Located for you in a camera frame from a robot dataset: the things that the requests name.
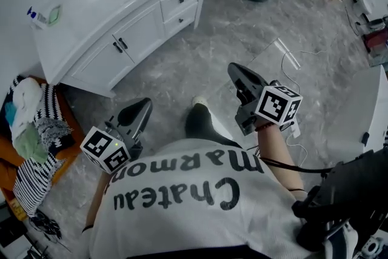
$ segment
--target green cloth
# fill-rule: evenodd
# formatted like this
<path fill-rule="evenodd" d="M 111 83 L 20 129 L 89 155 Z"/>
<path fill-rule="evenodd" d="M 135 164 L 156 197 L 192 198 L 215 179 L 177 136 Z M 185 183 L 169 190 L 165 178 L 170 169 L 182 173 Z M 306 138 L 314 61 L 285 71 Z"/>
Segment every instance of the green cloth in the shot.
<path fill-rule="evenodd" d="M 20 156 L 28 160 L 33 158 L 36 162 L 44 164 L 49 156 L 43 148 L 41 138 L 33 124 L 28 124 L 26 130 L 13 142 L 13 147 Z"/>

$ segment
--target floor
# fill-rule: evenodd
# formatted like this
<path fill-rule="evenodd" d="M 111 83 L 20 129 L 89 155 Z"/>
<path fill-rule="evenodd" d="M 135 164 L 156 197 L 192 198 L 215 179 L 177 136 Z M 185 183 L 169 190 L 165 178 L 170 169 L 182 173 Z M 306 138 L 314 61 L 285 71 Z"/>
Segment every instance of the floor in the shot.
<path fill-rule="evenodd" d="M 350 28 L 345 11 L 351 0 L 205 0 L 198 29 L 191 27 L 167 41 L 116 87 L 114 99 L 68 88 L 65 95 L 85 132 L 97 125 L 117 103 L 137 96 L 153 100 L 153 113 L 142 136 L 143 155 L 153 155 L 160 147 L 184 138 L 183 125 L 195 95 L 207 98 L 211 110 L 228 128 L 235 141 L 249 148 L 254 135 L 243 137 L 234 116 L 239 106 L 227 65 L 237 62 L 271 81 L 298 90 L 281 73 L 284 51 L 319 52 L 293 54 L 284 71 L 301 86 L 303 103 L 298 112 L 301 136 L 289 143 L 308 150 L 303 167 L 330 165 L 326 152 L 326 130 L 349 91 L 352 75 L 368 67 L 361 40 Z M 290 147 L 297 164 L 305 157 L 300 147 Z M 80 155 L 66 175 L 48 194 L 42 210 L 55 219 L 62 230 L 62 243 L 74 250 L 85 222 L 99 178 L 99 170 Z M 309 189 L 319 177 L 303 175 Z M 47 241 L 33 232 L 44 244 Z M 58 244 L 50 244 L 53 258 L 69 258 Z"/>

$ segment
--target cabinet door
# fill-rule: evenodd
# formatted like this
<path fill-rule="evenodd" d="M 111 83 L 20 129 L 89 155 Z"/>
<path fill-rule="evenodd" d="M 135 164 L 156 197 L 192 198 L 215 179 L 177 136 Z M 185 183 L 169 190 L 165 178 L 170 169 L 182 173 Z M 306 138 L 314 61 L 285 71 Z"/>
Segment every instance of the cabinet door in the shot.
<path fill-rule="evenodd" d="M 165 40 L 160 2 L 139 15 L 123 19 L 113 34 L 135 63 L 141 62 Z"/>
<path fill-rule="evenodd" d="M 72 77 L 108 90 L 135 66 L 112 35 L 94 43 L 79 62 Z"/>

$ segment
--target green soap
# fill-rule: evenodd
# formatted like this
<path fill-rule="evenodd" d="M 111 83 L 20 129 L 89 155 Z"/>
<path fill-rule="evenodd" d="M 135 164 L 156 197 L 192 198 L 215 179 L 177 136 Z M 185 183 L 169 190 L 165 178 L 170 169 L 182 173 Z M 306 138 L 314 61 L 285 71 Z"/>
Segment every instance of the green soap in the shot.
<path fill-rule="evenodd" d="M 56 24 L 59 21 L 59 17 L 61 15 L 61 6 L 55 7 L 53 10 L 51 10 L 50 15 L 48 17 L 48 26 L 51 26 L 53 24 Z"/>

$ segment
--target shoe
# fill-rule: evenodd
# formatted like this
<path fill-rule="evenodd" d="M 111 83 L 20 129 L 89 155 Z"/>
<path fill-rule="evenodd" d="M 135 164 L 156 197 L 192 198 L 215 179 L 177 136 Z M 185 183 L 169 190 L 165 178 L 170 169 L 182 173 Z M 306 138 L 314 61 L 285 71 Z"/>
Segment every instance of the shoe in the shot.
<path fill-rule="evenodd" d="M 202 96 L 196 96 L 193 98 L 193 102 L 192 102 L 193 107 L 197 104 L 201 104 L 201 105 L 204 105 L 205 107 L 209 108 L 207 100 Z"/>

